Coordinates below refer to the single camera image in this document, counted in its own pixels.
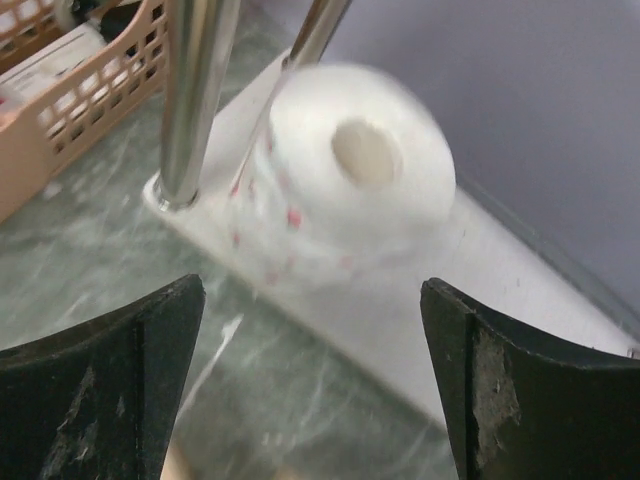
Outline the white red-dotted paper roll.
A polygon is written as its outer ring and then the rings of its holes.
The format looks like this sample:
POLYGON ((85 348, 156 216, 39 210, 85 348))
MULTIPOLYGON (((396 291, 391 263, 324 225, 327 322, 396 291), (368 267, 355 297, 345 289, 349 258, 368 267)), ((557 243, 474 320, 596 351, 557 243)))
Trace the white red-dotted paper roll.
POLYGON ((455 192, 440 127, 398 80, 304 67, 278 84, 230 187, 232 255, 264 286, 338 283, 411 248, 455 192))

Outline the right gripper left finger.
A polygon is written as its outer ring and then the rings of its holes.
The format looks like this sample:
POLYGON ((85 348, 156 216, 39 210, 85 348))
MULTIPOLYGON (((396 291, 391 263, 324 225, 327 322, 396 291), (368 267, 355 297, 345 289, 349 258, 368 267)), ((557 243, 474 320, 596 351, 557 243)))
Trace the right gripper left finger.
POLYGON ((160 478, 204 304, 189 274, 3 350, 2 478, 160 478))

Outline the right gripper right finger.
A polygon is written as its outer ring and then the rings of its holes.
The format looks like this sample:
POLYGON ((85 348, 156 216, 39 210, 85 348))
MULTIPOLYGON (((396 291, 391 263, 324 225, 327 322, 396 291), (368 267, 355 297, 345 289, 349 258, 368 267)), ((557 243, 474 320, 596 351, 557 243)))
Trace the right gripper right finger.
POLYGON ((445 281, 420 310, 462 479, 635 479, 639 363, 493 310, 445 281))

